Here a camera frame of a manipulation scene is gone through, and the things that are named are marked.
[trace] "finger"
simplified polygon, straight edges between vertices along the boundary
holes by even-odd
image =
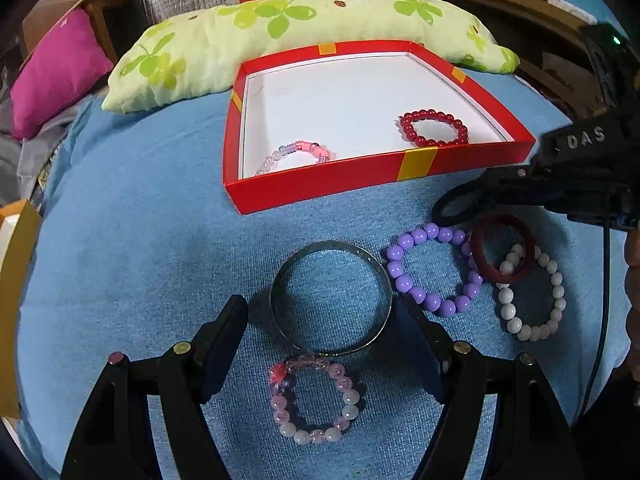
[[[640,312],[631,309],[626,316],[626,333],[631,339],[631,344],[640,343]]]
[[[625,261],[629,267],[640,267],[640,231],[626,234]]]
[[[626,271],[625,292],[632,307],[640,312],[640,267],[629,267]]]
[[[632,348],[626,356],[626,365],[636,381],[640,381],[640,349]]]

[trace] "red beaded bracelet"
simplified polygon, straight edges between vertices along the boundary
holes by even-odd
[[[418,135],[414,129],[412,123],[418,121],[432,120],[440,121],[441,123],[451,124],[458,131],[458,138],[445,142],[444,140],[425,139],[423,136]],[[406,138],[410,142],[415,142],[418,148],[424,148],[425,146],[457,146],[459,144],[468,144],[468,128],[462,124],[460,119],[456,119],[451,114],[445,114],[444,112],[437,112],[436,110],[420,110],[418,112],[407,112],[400,117],[400,125],[404,130]]]

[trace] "purple beaded bracelet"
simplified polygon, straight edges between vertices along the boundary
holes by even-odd
[[[291,382],[287,375],[310,368],[327,372],[329,377],[335,381],[335,387],[342,394],[344,402],[342,415],[338,416],[333,425],[324,431],[319,428],[311,432],[300,430],[290,421],[291,414],[286,410],[289,401],[284,396],[284,393],[290,387]],[[279,425],[281,435],[292,436],[295,443],[300,444],[300,446],[304,446],[309,442],[314,444],[337,442],[342,437],[342,432],[350,426],[351,421],[360,413],[356,406],[356,403],[360,400],[360,394],[353,389],[353,381],[345,375],[344,366],[340,363],[332,364],[325,356],[300,354],[298,357],[276,363],[269,369],[269,382],[271,407],[275,410],[273,412],[273,420]]]
[[[428,240],[437,238],[439,242],[450,242],[454,245],[462,246],[462,253],[468,257],[471,270],[468,274],[468,283],[462,288],[462,294],[456,296],[453,301],[443,300],[437,294],[427,294],[421,286],[414,285],[411,276],[404,272],[402,257],[405,251],[414,245],[421,245]],[[423,310],[438,312],[442,317],[453,316],[457,312],[464,313],[469,310],[471,300],[480,292],[482,277],[478,274],[478,268],[471,255],[471,246],[467,240],[466,233],[462,229],[453,231],[448,227],[438,227],[434,223],[424,225],[424,229],[417,228],[411,234],[405,233],[398,237],[398,243],[389,246],[386,250],[386,257],[390,260],[386,265],[386,270],[391,278],[396,280],[396,290],[402,293],[409,293],[414,298],[415,303]]]

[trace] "cardboard box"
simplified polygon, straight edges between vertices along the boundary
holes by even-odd
[[[0,415],[20,418],[15,370],[18,307],[42,218],[28,200],[0,209]]]
[[[434,108],[463,121],[469,144],[416,148],[399,117]],[[414,123],[453,140],[445,123]],[[331,162],[296,152],[255,176],[265,157],[296,140]],[[243,63],[226,118],[222,180],[242,214],[396,180],[522,162],[534,137],[462,70],[409,41],[348,41]]]

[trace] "blue fabric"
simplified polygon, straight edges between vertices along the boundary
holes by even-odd
[[[513,77],[473,77],[536,135],[567,123]],[[265,294],[284,260],[306,243],[340,239],[380,255],[400,233],[427,221],[443,192],[479,172],[386,184],[240,216],[221,184],[228,101],[226,92],[120,116],[102,111],[94,100],[76,119],[50,176],[20,311],[17,365],[26,452],[41,473],[54,478],[111,351],[133,360],[160,355],[215,318],[229,295],[241,293],[250,301],[250,323],[225,386],[204,406],[231,476],[410,478],[441,407],[421,390],[398,352],[394,327],[367,351],[341,360],[359,380],[366,404],[343,440],[299,447],[277,433],[271,418],[267,370],[287,350]],[[485,354],[513,358],[522,350],[533,352],[572,420],[600,327],[601,230],[539,208],[514,211],[564,275],[568,306],[560,330],[546,341],[520,343],[505,333],[489,284],[481,287],[471,311],[441,321],[452,338],[464,338]],[[496,248],[502,256],[510,243],[504,237]],[[623,239],[615,234],[609,337],[596,393],[629,345],[622,248]],[[406,259],[416,281],[444,295],[458,290],[465,266],[458,249],[435,241]],[[316,255],[301,261],[288,283],[296,311],[286,318],[297,320],[303,338],[313,344],[353,342],[378,315],[379,287],[359,260]],[[550,288],[541,269],[514,286],[525,322],[546,321]],[[328,423],[338,415],[340,399],[326,377],[302,374],[296,392],[309,423]],[[468,478],[481,474],[494,408],[495,399],[489,399]],[[150,411],[164,477],[175,480],[157,398],[150,399]]]
[[[626,36],[625,29],[622,28],[618,19],[613,15],[613,12],[609,9],[607,4],[603,0],[564,0],[570,4],[574,4],[576,7],[580,7],[582,10],[586,10],[591,14],[598,23],[610,23],[613,25],[620,34]]]

